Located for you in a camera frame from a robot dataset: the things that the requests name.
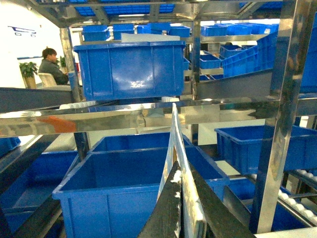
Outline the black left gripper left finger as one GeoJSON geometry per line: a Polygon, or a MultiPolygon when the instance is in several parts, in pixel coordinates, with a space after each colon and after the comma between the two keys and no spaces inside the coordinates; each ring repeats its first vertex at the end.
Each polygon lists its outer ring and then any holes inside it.
{"type": "Polygon", "coordinates": [[[149,219],[138,234],[139,238],[178,238],[182,203],[182,178],[178,162],[167,177],[162,192],[149,219]]]}

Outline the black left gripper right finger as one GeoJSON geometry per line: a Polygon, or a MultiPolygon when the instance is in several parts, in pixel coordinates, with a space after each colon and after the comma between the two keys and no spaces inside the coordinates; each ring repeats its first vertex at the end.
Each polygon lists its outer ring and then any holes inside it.
{"type": "Polygon", "coordinates": [[[253,238],[246,228],[222,203],[193,165],[190,169],[207,222],[207,238],[253,238]]]}

